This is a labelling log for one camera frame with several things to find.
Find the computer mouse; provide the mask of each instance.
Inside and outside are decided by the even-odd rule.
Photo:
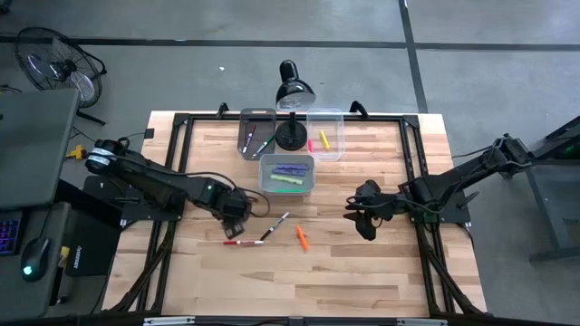
[[[27,282],[35,282],[43,278],[48,264],[48,248],[50,240],[40,236],[31,240],[22,252],[20,271]]]

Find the red marker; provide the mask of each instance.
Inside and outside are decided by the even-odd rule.
[[[264,241],[224,241],[224,245],[263,245]]]

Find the clear plastic container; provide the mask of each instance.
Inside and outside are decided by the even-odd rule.
[[[316,160],[336,161],[344,153],[344,117],[339,109],[310,109],[306,113],[308,153]],[[328,149],[324,147],[324,133]]]
[[[303,181],[302,185],[295,185],[284,181],[273,180],[270,176],[277,164],[306,164],[308,170],[303,177],[293,177]],[[310,194],[315,184],[314,158],[310,155],[297,154],[265,154],[260,159],[258,171],[258,185],[267,194],[286,196],[305,196]]]

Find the gray floor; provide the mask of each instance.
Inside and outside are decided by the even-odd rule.
[[[579,43],[575,0],[408,0],[416,42]],[[404,41],[394,0],[15,0],[0,33],[43,25],[65,34],[204,40]],[[417,112],[405,50],[85,46],[107,63],[90,112],[109,124],[92,137],[142,131],[151,110],[272,107],[284,59],[298,63],[322,107]],[[444,115],[452,152],[487,146],[505,132],[535,144],[578,115],[580,53],[419,51],[429,111]],[[11,47],[0,45],[0,84],[33,91]],[[81,137],[86,147],[91,142]],[[134,141],[135,148],[140,147]],[[80,185],[81,163],[63,177]],[[531,265],[550,247],[525,176],[491,177],[469,190],[481,282],[490,312],[580,324],[580,261]]]

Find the black marker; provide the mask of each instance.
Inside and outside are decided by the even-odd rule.
[[[262,235],[262,237],[260,238],[260,241],[264,241],[264,239],[266,239],[272,233],[272,231],[274,231],[280,225],[280,223],[282,223],[289,215],[290,215],[290,212],[286,212],[284,215],[282,215],[282,217],[280,217],[277,221],[275,221],[274,226],[270,227],[264,233],[264,235]]]

